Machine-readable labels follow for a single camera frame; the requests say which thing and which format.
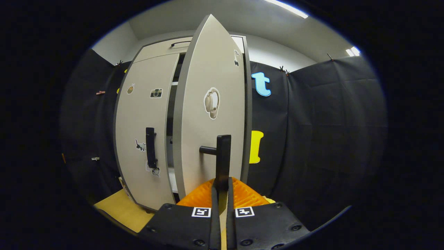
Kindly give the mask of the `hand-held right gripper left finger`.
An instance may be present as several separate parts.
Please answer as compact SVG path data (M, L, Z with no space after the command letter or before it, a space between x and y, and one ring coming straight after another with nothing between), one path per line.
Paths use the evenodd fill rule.
M152 250L219 250L220 219L213 183L213 179L206 181L177 204L163 204L138 236Z

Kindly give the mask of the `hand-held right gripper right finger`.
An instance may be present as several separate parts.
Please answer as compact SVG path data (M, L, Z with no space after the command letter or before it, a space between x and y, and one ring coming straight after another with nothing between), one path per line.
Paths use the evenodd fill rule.
M284 203L268 202L238 179L229 178L227 195L229 250L283 250L310 234Z

